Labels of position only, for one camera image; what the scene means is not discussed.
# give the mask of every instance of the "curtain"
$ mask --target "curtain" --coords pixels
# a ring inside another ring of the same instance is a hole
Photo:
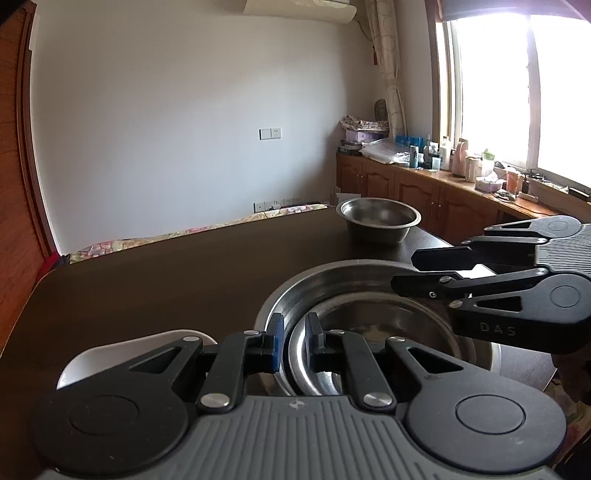
[[[394,0],[365,0],[369,27],[386,87],[386,106],[390,135],[407,133],[402,96],[400,95],[400,50]]]

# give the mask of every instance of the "wooden door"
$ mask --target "wooden door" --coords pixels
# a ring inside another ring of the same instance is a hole
[[[363,162],[361,195],[394,200],[395,168],[374,160]]]
[[[437,234],[452,245],[482,235],[497,222],[498,208],[486,199],[453,187],[442,187],[438,205]]]
[[[336,156],[336,184],[343,193],[361,193],[363,157]]]
[[[55,251],[31,139],[34,13],[35,4],[27,1],[0,25],[0,352],[44,260]]]
[[[437,181],[417,173],[405,170],[396,173],[394,199],[415,207],[421,213],[419,227],[431,233],[436,231],[439,190]]]

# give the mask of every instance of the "metal pivot screw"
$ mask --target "metal pivot screw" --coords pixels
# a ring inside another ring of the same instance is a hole
[[[223,393],[206,393],[201,397],[201,405],[208,408],[222,408],[228,406],[230,397]]]
[[[363,396],[363,403],[369,407],[387,407],[388,405],[391,405],[392,402],[392,397],[383,392],[372,392]]]

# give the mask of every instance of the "nested metal bowl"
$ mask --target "nested metal bowl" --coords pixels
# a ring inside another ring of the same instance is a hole
[[[397,245],[408,229],[421,222],[421,214],[395,200],[358,198],[338,205],[337,213],[347,221],[351,237],[362,242]]]
[[[285,319],[285,346],[279,373],[262,374],[273,394],[336,395],[340,377],[314,373],[306,361],[304,317],[316,312],[325,330],[352,330],[374,342],[404,336],[431,348],[499,372],[501,349],[496,343],[459,337],[452,332],[442,304],[413,300],[392,292],[395,272],[409,265],[385,260],[346,260],[311,268],[276,289],[261,307],[255,328],[264,330],[271,315]]]

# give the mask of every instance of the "tissue box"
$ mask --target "tissue box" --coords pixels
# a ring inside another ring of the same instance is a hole
[[[485,180],[486,177],[476,178],[476,190],[480,190],[485,193],[495,193],[503,188],[504,180],[489,181]]]
[[[370,130],[349,130],[345,131],[348,141],[358,143],[371,143],[388,136],[388,132],[373,132]]]

